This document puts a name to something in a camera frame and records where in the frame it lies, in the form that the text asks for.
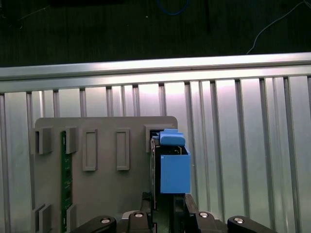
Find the dark background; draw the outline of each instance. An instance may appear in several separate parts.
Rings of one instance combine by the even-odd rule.
[[[5,0],[19,19],[47,0]],[[178,11],[186,0],[161,0]],[[30,66],[198,56],[242,55],[258,32],[299,0],[190,0],[180,15],[163,13],[156,0],[49,7],[0,29],[0,66]],[[252,54],[311,51],[311,9],[300,5],[258,39]]]

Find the metal screw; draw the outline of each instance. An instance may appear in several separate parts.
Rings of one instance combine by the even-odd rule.
[[[106,223],[109,223],[109,222],[110,222],[110,219],[108,219],[108,218],[104,218],[104,219],[101,220],[101,223],[103,223],[103,224],[106,224]]]
[[[135,214],[135,217],[142,217],[142,214],[141,213],[137,213],[137,214]]]
[[[239,224],[244,223],[244,220],[241,219],[241,218],[239,218],[239,217],[236,217],[236,218],[234,219],[234,221],[237,222],[237,223],[239,223]]]
[[[208,217],[208,214],[207,213],[200,213],[200,216],[201,217]]]

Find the gray 3d-printed holder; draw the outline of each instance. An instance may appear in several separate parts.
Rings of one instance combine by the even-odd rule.
[[[67,232],[100,215],[121,218],[150,191],[150,131],[177,129],[172,116],[41,118],[33,131],[31,233],[60,233],[61,132],[72,156]]]

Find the white cable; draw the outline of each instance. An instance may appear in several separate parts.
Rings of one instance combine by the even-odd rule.
[[[249,54],[254,48],[255,48],[255,45],[256,45],[256,42],[258,40],[258,37],[266,30],[268,29],[269,27],[271,27],[273,24],[275,24],[276,22],[282,20],[283,18],[285,18],[286,16],[288,16],[291,12],[293,12],[298,6],[300,6],[301,4],[306,4],[309,8],[311,8],[311,3],[309,3],[307,0],[303,0],[302,2],[298,3],[293,9],[291,9],[288,13],[286,13],[285,15],[283,15],[282,17],[274,20],[272,23],[270,23],[268,26],[266,26],[264,29],[262,29],[258,35],[256,36],[255,40],[254,40],[254,44],[252,46],[252,48],[246,53],[246,54]]]
[[[46,10],[46,9],[49,8],[49,7],[50,7],[50,5],[48,5],[48,6],[46,6],[46,7],[43,7],[43,8],[41,8],[41,9],[39,9],[39,10],[36,10],[36,11],[34,11],[34,12],[31,12],[31,13],[29,13],[29,14],[23,16],[22,18],[19,18],[17,21],[20,21],[20,20],[22,20],[22,19],[24,19],[24,18],[27,18],[27,17],[29,17],[29,16],[32,16],[33,14],[38,13],[38,12],[40,12],[40,11]]]

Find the green circuit board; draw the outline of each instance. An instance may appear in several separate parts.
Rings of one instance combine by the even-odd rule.
[[[72,158],[66,154],[66,131],[61,132],[61,232],[67,231],[67,209],[72,205]]]

